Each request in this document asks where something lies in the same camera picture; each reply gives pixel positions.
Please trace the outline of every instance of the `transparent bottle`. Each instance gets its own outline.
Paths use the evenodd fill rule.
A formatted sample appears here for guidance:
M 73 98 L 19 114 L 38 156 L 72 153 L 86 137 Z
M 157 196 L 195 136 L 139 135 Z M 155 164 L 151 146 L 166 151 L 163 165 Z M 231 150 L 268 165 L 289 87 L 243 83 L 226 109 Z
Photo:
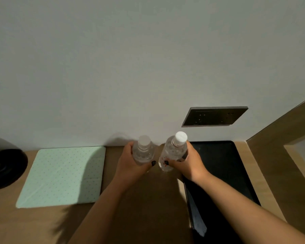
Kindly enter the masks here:
M 139 165 L 149 163 L 155 155 L 155 146 L 147 135 L 139 137 L 132 147 L 132 156 L 135 162 Z
M 179 160 L 186 153 L 188 136 L 184 132 L 177 132 L 167 139 L 158 164 L 163 171 L 171 171 L 173 168 L 165 164 L 166 160 Z

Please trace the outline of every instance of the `outlet plate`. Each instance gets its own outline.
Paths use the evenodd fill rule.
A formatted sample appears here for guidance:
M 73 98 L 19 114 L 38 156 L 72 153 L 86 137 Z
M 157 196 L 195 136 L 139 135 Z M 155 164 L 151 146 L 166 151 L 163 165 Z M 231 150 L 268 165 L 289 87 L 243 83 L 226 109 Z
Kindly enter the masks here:
M 191 107 L 182 127 L 229 126 L 248 110 L 238 107 Z

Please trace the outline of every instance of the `wooden countertop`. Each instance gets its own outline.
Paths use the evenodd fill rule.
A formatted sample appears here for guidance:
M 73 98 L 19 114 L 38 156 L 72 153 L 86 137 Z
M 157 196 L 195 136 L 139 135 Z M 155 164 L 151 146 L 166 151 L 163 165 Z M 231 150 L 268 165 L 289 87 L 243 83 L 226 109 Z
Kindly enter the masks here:
M 284 219 L 245 142 L 235 142 L 261 205 Z M 107 147 L 102 190 L 112 180 L 123 147 Z M 158 161 L 162 147 L 158 147 Z M 93 204 L 16 209 L 15 204 L 37 151 L 27 151 L 28 167 L 12 185 L 0 189 L 0 243 L 64 244 Z M 182 175 L 155 165 L 122 198 L 108 243 L 193 243 Z

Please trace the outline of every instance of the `black tray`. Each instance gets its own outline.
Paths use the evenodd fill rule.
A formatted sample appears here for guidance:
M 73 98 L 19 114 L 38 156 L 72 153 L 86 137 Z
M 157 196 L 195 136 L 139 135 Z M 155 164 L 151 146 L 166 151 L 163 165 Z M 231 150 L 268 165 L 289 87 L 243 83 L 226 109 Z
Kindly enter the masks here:
M 232 141 L 191 142 L 207 170 L 260 205 Z M 195 243 L 243 243 L 207 193 L 184 179 Z

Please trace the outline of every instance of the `black round object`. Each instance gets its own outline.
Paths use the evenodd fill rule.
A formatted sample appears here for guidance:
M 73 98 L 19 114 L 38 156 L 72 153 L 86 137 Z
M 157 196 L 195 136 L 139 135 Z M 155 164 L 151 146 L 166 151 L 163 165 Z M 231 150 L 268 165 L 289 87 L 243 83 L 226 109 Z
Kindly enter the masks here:
M 0 151 L 0 188 L 15 182 L 26 170 L 28 159 L 19 149 Z

